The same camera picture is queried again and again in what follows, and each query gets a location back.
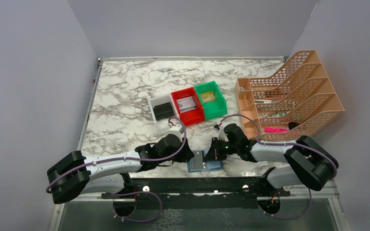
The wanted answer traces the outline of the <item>blue card holder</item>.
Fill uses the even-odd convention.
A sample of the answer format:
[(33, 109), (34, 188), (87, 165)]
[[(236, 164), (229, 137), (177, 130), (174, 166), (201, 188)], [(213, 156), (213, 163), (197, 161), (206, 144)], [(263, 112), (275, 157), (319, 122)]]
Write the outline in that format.
[(190, 161), (187, 162), (187, 168), (188, 172), (208, 172), (208, 171), (217, 171), (217, 170), (222, 170), (224, 168), (224, 165), (222, 161), (209, 161), (209, 162), (204, 162), (204, 169), (201, 171), (191, 171), (190, 170)]

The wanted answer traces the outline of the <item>gold credit card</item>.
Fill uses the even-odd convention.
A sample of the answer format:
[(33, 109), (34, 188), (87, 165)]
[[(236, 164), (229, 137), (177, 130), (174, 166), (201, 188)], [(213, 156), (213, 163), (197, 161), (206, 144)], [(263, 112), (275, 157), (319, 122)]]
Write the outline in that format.
[(202, 103), (211, 103), (216, 100), (215, 94), (213, 91), (207, 91), (200, 94)]

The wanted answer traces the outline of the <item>black VIP credit card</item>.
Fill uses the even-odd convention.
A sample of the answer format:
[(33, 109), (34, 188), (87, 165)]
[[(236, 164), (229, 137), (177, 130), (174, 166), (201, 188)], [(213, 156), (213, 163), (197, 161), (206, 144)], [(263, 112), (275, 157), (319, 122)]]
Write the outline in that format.
[(204, 151), (198, 150), (194, 152), (194, 157), (190, 160), (191, 171), (201, 171), (204, 169)]

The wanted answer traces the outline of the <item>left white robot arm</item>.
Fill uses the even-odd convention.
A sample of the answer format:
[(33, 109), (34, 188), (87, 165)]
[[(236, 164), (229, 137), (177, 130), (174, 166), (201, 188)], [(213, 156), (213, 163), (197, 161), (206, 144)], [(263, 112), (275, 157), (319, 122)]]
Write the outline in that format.
[(153, 170), (166, 161), (186, 163), (194, 156), (187, 138), (173, 134), (110, 156), (89, 157), (72, 151), (47, 170), (46, 193), (52, 195), (54, 204), (85, 193), (117, 193), (123, 189), (121, 174)]

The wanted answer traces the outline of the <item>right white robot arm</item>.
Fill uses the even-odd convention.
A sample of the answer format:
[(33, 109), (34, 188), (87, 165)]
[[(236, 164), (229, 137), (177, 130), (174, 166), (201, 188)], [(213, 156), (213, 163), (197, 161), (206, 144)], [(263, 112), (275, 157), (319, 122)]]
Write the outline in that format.
[(337, 160), (306, 135), (295, 141), (267, 142), (249, 139), (235, 123), (225, 127), (216, 125), (215, 129), (219, 136), (212, 138), (203, 161), (222, 161), (236, 154), (247, 162), (286, 163), (287, 166), (275, 167), (263, 175), (275, 189), (302, 184), (320, 191), (337, 174)]

